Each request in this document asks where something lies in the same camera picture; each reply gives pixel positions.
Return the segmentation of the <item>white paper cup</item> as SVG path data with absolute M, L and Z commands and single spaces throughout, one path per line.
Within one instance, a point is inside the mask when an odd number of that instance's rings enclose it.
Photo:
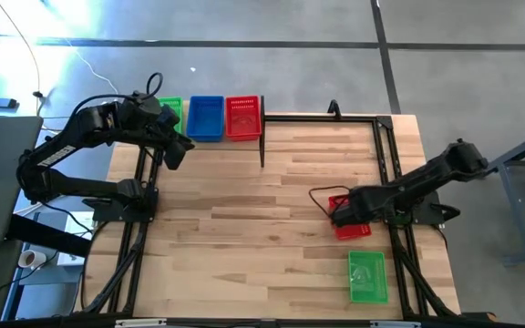
M 23 251 L 17 261 L 17 265 L 22 269 L 35 270 L 44 264 L 47 256 L 41 251 L 26 250 Z

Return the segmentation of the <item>blue slotted plastic basket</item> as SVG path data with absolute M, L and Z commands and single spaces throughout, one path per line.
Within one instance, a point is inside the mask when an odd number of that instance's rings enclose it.
M 186 134 L 199 142 L 220 142 L 224 128 L 223 96 L 192 96 Z

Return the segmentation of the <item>black aluminium rig frame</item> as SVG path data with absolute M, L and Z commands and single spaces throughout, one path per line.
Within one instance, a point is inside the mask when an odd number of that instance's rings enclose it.
M 256 151 L 195 148 L 179 169 L 153 175 L 159 200 L 145 247 L 105 315 L 190 328 L 415 321 L 404 304 L 422 296 L 396 277 L 389 227 L 340 241 L 324 212 L 330 196 L 424 162 L 416 119 L 276 114 L 264 136 L 263 165 Z M 384 253 L 387 304 L 350 301 L 350 251 Z

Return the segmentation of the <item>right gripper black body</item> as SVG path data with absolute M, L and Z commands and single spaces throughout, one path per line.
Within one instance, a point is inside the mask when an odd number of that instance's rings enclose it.
M 376 189 L 352 189 L 345 224 L 364 224 L 381 219 L 381 199 Z

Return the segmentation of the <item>white box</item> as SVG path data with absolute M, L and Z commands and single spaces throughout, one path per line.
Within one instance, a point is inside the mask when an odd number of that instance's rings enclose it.
M 94 221 L 92 211 L 72 211 L 71 214 L 75 217 L 78 223 L 74 222 L 71 218 L 67 219 L 65 232 L 75 234 L 78 237 L 90 241 L 92 233 L 94 232 Z M 77 266 L 83 265 L 84 258 L 72 254 L 60 252 L 57 255 L 58 266 Z

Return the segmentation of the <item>black support beam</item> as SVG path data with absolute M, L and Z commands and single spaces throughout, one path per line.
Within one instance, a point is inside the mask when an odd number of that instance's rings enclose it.
M 92 241 L 13 214 L 5 237 L 47 247 L 79 257 L 87 257 Z

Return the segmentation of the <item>red slotted plastic basket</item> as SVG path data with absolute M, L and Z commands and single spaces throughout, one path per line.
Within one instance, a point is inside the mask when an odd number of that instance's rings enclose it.
M 262 134 L 258 96 L 225 98 L 225 135 L 231 141 L 252 141 Z
M 331 196 L 328 198 L 329 210 L 333 211 L 340 206 L 348 204 L 348 198 L 346 195 Z M 343 227 L 337 227 L 332 225 L 335 237 L 339 241 L 348 241 L 363 237 L 368 237 L 372 234 L 371 228 L 368 224 L 356 224 L 346 225 Z

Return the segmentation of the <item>white label strip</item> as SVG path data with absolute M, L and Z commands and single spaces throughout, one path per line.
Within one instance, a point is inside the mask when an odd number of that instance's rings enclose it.
M 422 328 L 419 322 L 408 321 L 371 321 L 370 328 Z
M 162 318 L 137 318 L 137 319 L 126 319 L 117 320 L 114 328 L 152 328 L 152 327 L 165 327 L 167 326 L 167 320 Z

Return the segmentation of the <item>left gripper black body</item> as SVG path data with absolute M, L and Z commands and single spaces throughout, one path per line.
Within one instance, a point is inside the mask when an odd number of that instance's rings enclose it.
M 162 129 L 160 126 L 151 126 L 150 135 L 157 144 L 161 145 L 165 149 L 169 148 L 171 145 L 180 149 L 185 149 L 185 143 L 182 135 L 174 128 Z

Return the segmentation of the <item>green slotted plastic basket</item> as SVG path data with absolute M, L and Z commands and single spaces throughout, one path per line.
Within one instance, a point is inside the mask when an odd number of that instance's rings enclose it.
M 175 130 L 179 132 L 180 134 L 183 133 L 183 99 L 181 97 L 160 97 L 159 98 L 160 104 L 167 105 L 170 107 L 175 114 L 178 116 L 180 121 L 175 125 Z
M 348 281 L 351 302 L 388 303 L 386 262 L 383 252 L 348 252 Z

